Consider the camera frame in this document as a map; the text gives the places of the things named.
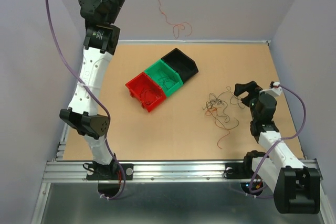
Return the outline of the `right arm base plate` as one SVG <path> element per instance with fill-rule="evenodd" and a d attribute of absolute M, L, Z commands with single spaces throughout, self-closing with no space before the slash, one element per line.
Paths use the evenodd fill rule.
<path fill-rule="evenodd" d="M 251 179 L 254 172 L 248 171 L 243 163 L 229 162 L 225 164 L 223 176 L 227 179 Z"/>

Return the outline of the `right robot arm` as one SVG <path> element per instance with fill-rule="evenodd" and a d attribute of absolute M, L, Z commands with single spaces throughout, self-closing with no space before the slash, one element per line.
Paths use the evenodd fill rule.
<path fill-rule="evenodd" d="M 268 89 L 255 81 L 235 84 L 236 97 L 247 93 L 241 102 L 250 109 L 251 135 L 266 150 L 246 154 L 241 170 L 252 183 L 260 178 L 272 191 L 279 213 L 316 215 L 320 211 L 320 173 L 296 157 L 273 120 L 276 98 L 283 90 L 290 91 L 280 82 L 271 82 Z"/>

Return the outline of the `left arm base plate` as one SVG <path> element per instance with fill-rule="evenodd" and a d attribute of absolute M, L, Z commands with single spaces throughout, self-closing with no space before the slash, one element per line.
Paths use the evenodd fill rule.
<path fill-rule="evenodd" d="M 121 180 L 122 173 L 121 168 L 112 163 L 110 165 L 101 165 L 96 162 L 84 163 L 83 168 L 86 170 L 86 180 L 99 181 L 99 180 Z M 125 173 L 126 180 L 133 179 L 133 164 L 121 164 L 121 167 Z"/>

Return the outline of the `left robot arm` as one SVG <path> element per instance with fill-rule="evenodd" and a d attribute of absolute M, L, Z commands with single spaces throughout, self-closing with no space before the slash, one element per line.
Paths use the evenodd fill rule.
<path fill-rule="evenodd" d="M 88 143 L 93 161 L 83 167 L 87 179 L 113 179 L 121 170 L 107 143 L 110 115 L 100 115 L 97 99 L 104 74 L 115 53 L 120 28 L 114 25 L 125 0 L 78 0 L 85 20 L 83 60 L 75 93 L 60 118 Z"/>

